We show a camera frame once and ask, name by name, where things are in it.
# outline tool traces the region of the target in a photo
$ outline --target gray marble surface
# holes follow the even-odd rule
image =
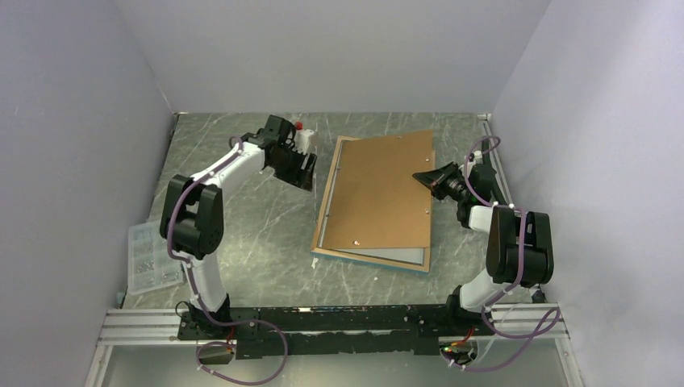
[[[219,267],[233,306],[334,306],[441,303],[457,285],[484,268],[486,235],[466,230],[456,203],[435,202],[430,273],[412,273],[333,258],[312,266],[311,240],[338,135],[366,138],[423,129],[434,131],[436,165],[459,164],[482,136],[474,114],[314,113],[279,114],[318,132],[315,188],[306,192],[255,174],[225,201],[225,233]],[[233,135],[256,132],[267,114],[180,116],[156,187],[149,220],[161,217],[169,179],[200,171],[228,152]],[[124,308],[169,308],[188,297],[187,285],[128,296]],[[505,302],[530,302],[518,289]]]

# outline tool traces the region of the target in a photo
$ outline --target purple cable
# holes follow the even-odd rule
[[[244,148],[244,145],[242,144],[242,139],[240,137],[232,137],[231,140],[233,140],[235,138],[237,138],[237,140],[238,140],[238,152],[234,152],[223,163],[217,165],[216,168],[214,168],[210,172],[205,173],[204,175],[201,175],[200,177],[198,177],[197,180],[193,181],[188,186],[188,188],[186,188],[181,193],[181,196],[178,198],[178,201],[176,202],[176,206],[173,208],[173,213],[171,214],[171,219],[169,221],[169,229],[168,229],[168,232],[166,234],[166,251],[169,254],[169,256],[171,257],[171,259],[180,260],[181,262],[186,264],[186,271],[187,271],[187,275],[188,275],[188,282],[190,283],[190,289],[192,289],[193,295],[197,296],[197,301],[198,301],[200,308],[202,309],[202,312],[204,313],[206,318],[211,323],[213,323],[214,325],[217,325],[219,327],[235,327],[235,326],[238,326],[240,324],[255,323],[255,324],[266,325],[267,327],[274,329],[276,331],[276,333],[278,333],[278,335],[282,339],[283,347],[285,348],[285,355],[282,357],[282,362],[280,364],[280,367],[278,367],[278,369],[276,370],[276,372],[274,372],[273,375],[271,375],[270,377],[267,377],[261,381],[239,381],[237,379],[227,377],[220,372],[216,372],[216,371],[214,371],[214,370],[212,370],[212,369],[210,369],[207,366],[202,364],[202,362],[199,359],[199,356],[202,353],[203,349],[205,349],[207,347],[217,347],[219,345],[223,346],[223,347],[230,347],[230,344],[228,344],[228,343],[223,343],[220,341],[212,341],[210,343],[206,343],[197,349],[197,352],[195,355],[199,369],[201,369],[202,371],[207,372],[211,375],[214,375],[215,377],[219,377],[225,381],[230,381],[231,383],[235,383],[237,385],[263,385],[263,384],[268,383],[268,382],[272,381],[273,379],[275,379],[278,376],[278,374],[280,374],[282,369],[285,367],[285,363],[287,361],[287,353],[289,351],[289,348],[287,345],[287,338],[285,337],[285,334],[281,331],[280,328],[276,327],[271,322],[264,321],[264,320],[258,320],[258,319],[252,318],[249,320],[240,320],[240,321],[234,321],[234,322],[220,322],[220,321],[216,320],[215,318],[213,318],[211,316],[211,314],[209,313],[209,310],[207,309],[206,304],[202,300],[201,295],[199,294],[199,291],[197,288],[197,283],[195,283],[195,281],[194,281],[194,275],[193,275],[192,265],[190,264],[190,259],[179,256],[173,252],[173,241],[172,241],[173,225],[176,224],[176,218],[178,217],[178,212],[180,212],[180,210],[181,210],[182,203],[188,197],[188,195],[190,194],[190,191],[192,189],[194,189],[196,186],[198,186],[200,183],[205,181],[211,175],[211,173],[216,173],[216,172],[220,171],[221,169],[226,168],[233,161],[235,161],[237,156],[241,153],[241,151]]]
[[[465,154],[465,161],[464,161],[464,163],[463,163],[463,174],[464,174],[464,176],[467,175],[468,160],[470,160],[470,155],[473,154],[473,152],[475,151],[475,148],[477,148],[479,144],[481,144],[481,143],[487,141],[488,139],[494,140],[495,143],[494,143],[494,145],[492,145],[491,148],[489,148],[489,149],[487,149],[487,150],[485,150],[485,151],[482,151],[482,155],[483,155],[483,156],[486,155],[487,153],[492,152],[493,150],[495,150],[495,149],[498,147],[498,145],[501,143],[501,138],[498,137],[498,136],[496,136],[496,135],[486,135],[486,136],[484,136],[484,137],[480,137],[477,141],[475,141],[475,142],[473,143],[473,145],[470,147],[470,150],[468,150],[468,153]],[[477,192],[475,192],[475,189],[473,189],[473,186],[470,184],[470,180],[468,180],[468,177],[467,177],[467,176],[465,176],[465,185],[468,187],[468,191],[470,191],[470,193],[473,194],[473,196],[474,196],[480,203],[482,203],[483,206],[492,207],[492,203],[488,202],[487,200],[485,200],[484,198],[482,198],[482,196],[478,195]]]
[[[558,316],[558,315],[560,314],[560,310],[559,310],[558,308],[554,308],[554,309],[548,310],[548,311],[546,312],[546,314],[544,315],[544,317],[542,317],[541,320],[539,320],[539,323],[536,324],[535,331],[538,330],[538,329],[541,327],[541,324],[543,324],[543,323],[546,321],[546,319],[548,318],[548,316],[549,316],[553,311],[556,311],[556,316]],[[471,367],[467,367],[467,366],[466,366],[465,368],[463,368],[463,370],[464,370],[464,371],[468,371],[468,372],[493,372],[493,371],[498,371],[498,370],[501,369],[501,368],[505,368],[505,367],[507,367],[508,365],[510,365],[511,363],[513,363],[514,361],[516,361],[516,360],[520,357],[520,355],[523,354],[523,352],[525,351],[525,349],[527,349],[528,346],[530,345],[530,343],[532,342],[532,339],[534,339],[534,337],[528,338],[528,339],[525,341],[525,343],[524,343],[520,348],[518,348],[518,351],[516,351],[516,352],[513,354],[513,356],[511,356],[510,358],[508,358],[508,360],[504,361],[504,362],[501,363],[501,364],[497,364],[497,365],[495,365],[495,366],[492,366],[492,367],[485,367],[485,368],[471,368]]]

